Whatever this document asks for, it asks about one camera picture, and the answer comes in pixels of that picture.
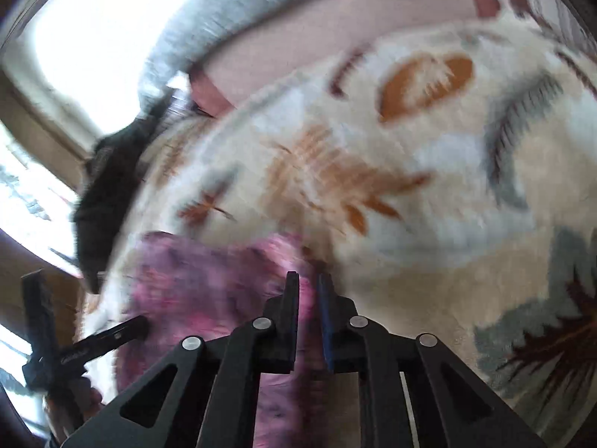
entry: pink surface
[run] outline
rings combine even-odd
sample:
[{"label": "pink surface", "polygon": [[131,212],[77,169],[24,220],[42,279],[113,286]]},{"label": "pink surface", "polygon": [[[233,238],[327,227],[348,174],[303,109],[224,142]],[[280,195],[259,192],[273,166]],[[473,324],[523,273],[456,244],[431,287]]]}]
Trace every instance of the pink surface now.
[{"label": "pink surface", "polygon": [[473,0],[309,0],[234,38],[207,62],[205,73],[238,106],[326,56],[400,29],[477,15]]}]

